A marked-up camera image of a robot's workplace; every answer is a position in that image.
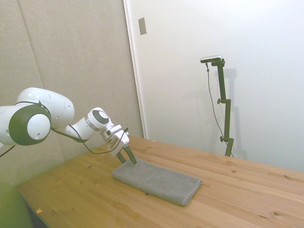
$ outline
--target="folded towel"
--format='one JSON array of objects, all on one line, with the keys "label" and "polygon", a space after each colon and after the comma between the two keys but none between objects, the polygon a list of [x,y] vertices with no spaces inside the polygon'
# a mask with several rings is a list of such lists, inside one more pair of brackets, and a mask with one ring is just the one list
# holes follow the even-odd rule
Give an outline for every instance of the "folded towel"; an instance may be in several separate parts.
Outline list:
[{"label": "folded towel", "polygon": [[168,202],[186,206],[202,180],[180,172],[149,164],[136,158],[112,172],[115,179]]}]

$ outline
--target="robotic arm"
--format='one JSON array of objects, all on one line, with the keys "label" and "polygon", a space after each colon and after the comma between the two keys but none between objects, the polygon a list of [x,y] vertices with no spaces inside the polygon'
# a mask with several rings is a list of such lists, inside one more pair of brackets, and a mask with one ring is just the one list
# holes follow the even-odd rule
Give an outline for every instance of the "robotic arm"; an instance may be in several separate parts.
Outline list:
[{"label": "robotic arm", "polygon": [[100,132],[112,156],[124,163],[120,151],[124,149],[133,164],[136,159],[128,147],[129,137],[121,125],[114,125],[101,108],[92,109],[76,124],[73,103],[58,93],[28,88],[21,92],[17,103],[0,107],[0,143],[4,145],[34,145],[46,139],[50,130],[85,143]]}]

